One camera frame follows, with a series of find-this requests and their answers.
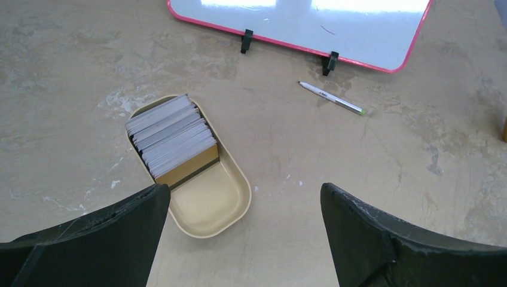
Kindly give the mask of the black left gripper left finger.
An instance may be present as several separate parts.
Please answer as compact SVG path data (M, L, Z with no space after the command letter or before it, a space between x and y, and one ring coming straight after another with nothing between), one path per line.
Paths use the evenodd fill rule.
M170 203L154 184L117 203L1 244L2 286L145 286Z

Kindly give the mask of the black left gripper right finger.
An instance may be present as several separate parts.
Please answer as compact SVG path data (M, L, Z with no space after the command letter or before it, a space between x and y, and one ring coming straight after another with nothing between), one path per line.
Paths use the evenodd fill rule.
M506 249L445 236L325 183L320 206L340 286L505 286Z

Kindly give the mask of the beige oval plastic tray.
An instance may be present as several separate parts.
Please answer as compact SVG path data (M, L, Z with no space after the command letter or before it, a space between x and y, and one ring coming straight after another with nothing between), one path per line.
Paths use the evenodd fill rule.
M252 191L250 183L221 142L207 115L197 106L218 140L219 161L184 184L176 188L169 187L169 213L182 232L205 239L223 232L245 215L251 204Z

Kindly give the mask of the white marker pen green cap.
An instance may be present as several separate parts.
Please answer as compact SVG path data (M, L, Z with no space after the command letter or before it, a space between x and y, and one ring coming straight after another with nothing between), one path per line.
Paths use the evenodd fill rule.
M331 93L328 93L327 91L324 91L320 88L317 88L309 83L306 83L306 82L303 82L303 81L298 81L298 84L303 87L304 89L330 101L330 102L333 102L343 108L346 108L347 110L349 111L352 111L354 112L355 114L358 114L358 115L364 115L365 114L365 110L363 108L360 108L344 99L341 99L337 96L334 96L333 94Z

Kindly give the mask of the black right whiteboard stand clip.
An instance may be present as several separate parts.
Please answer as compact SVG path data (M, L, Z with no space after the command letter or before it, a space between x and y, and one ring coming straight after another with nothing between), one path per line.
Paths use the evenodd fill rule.
M328 76L331 71L334 71L338 63L339 53L332 51L329 56L322 57L322 75Z

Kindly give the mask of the black whiteboard stand clip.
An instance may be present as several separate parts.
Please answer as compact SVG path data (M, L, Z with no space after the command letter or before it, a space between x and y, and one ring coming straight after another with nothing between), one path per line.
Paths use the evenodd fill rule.
M334 71L338 63L339 53L332 51L329 56L322 57L322 75L328 76L331 71Z
M249 30L249 29L246 29L244 34L242 35L242 44L241 44L241 48L240 48L240 52L242 54L246 54L246 52L250 49L250 46L251 46L251 42L253 40L253 31L252 30Z

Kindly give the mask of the pink framed whiteboard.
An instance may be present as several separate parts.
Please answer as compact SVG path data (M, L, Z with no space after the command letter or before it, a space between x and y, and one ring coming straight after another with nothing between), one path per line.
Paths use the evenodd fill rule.
M168 1L182 21L377 71L401 70L431 1Z

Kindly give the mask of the black left whiteboard stand clip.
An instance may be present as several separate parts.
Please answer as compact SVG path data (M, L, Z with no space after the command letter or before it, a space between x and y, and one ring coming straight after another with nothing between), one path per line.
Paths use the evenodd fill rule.
M253 31L252 30L249 30L249 29L246 29L244 34L242 35L242 44L241 44L241 48L240 48L240 52L242 54L246 54L246 52L250 49L250 46L251 46L251 42L253 40Z

